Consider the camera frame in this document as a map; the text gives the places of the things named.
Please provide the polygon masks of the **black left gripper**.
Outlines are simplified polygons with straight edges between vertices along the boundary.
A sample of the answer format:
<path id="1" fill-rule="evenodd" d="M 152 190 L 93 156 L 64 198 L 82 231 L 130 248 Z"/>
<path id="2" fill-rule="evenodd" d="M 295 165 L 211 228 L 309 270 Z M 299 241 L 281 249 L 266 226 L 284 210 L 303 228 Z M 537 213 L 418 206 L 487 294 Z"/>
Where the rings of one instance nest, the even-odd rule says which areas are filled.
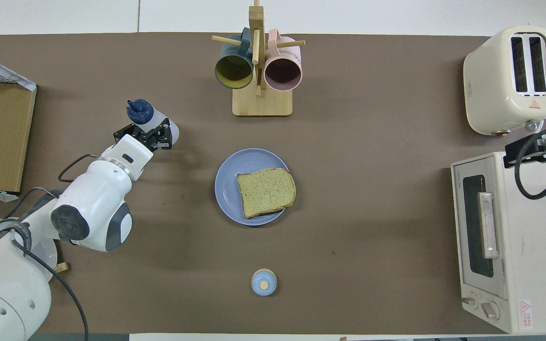
<path id="1" fill-rule="evenodd" d="M 158 147 L 164 150 L 171 150 L 173 148 L 173 133 L 170 128 L 169 119 L 161 121 L 158 131 L 149 130 L 149 132 L 143 132 L 137 130 L 137 125 L 128 125 L 114 133 L 115 142 L 119 142 L 126 135 L 132 136 L 149 150 L 156 150 Z"/>

